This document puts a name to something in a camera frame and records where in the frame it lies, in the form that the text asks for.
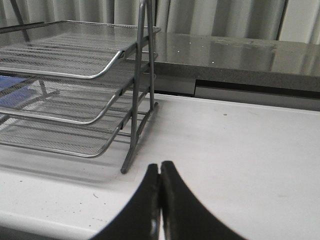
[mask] speckled countertop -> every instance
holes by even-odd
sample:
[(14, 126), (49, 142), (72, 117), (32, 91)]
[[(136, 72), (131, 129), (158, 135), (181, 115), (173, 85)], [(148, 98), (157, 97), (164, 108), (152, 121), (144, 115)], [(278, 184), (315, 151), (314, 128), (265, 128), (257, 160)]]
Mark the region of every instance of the speckled countertop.
[(159, 75), (320, 92), (320, 46), (160, 32)]

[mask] white curtain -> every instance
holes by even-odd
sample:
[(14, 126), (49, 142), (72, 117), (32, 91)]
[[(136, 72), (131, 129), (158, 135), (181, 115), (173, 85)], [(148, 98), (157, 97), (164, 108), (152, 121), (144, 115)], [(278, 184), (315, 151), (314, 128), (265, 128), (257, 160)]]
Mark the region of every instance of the white curtain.
[[(136, 25), (139, 0), (16, 0), (26, 22), (76, 20)], [(320, 0), (153, 0), (163, 32), (320, 43)], [(10, 0), (0, 21), (18, 24)]]

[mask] desk tray organizer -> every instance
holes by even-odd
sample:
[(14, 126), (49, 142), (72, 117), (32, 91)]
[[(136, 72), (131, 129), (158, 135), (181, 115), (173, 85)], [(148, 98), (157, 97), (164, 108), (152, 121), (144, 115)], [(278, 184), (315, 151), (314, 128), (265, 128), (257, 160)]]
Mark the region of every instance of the desk tray organizer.
[[(153, 37), (160, 29), (152, 27), (151, 2), (140, 0), (138, 26), (58, 21), (1, 33), (0, 144), (93, 158), (117, 135), (128, 136), (126, 173), (154, 109)], [(147, 93), (149, 110), (138, 112)], [(129, 119), (130, 133), (121, 133)]]

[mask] black plastic part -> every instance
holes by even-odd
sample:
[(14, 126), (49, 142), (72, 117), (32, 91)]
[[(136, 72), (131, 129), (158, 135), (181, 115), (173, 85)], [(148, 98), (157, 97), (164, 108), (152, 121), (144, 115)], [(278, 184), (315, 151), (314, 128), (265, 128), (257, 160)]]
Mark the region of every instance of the black plastic part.
[(167, 240), (245, 240), (193, 195), (171, 161), (161, 165), (161, 199)]
[(91, 240), (157, 240), (160, 229), (158, 166), (150, 164), (130, 201)]

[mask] white desk surface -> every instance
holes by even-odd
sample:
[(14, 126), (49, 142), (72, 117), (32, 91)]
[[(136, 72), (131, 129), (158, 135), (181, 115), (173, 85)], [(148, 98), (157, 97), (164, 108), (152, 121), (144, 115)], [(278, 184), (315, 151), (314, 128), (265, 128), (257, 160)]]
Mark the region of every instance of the white desk surface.
[(320, 112), (155, 98), (126, 175), (126, 143), (94, 159), (0, 145), (0, 226), (87, 239), (124, 207), (148, 164), (171, 160), (200, 201), (245, 238), (320, 239)]

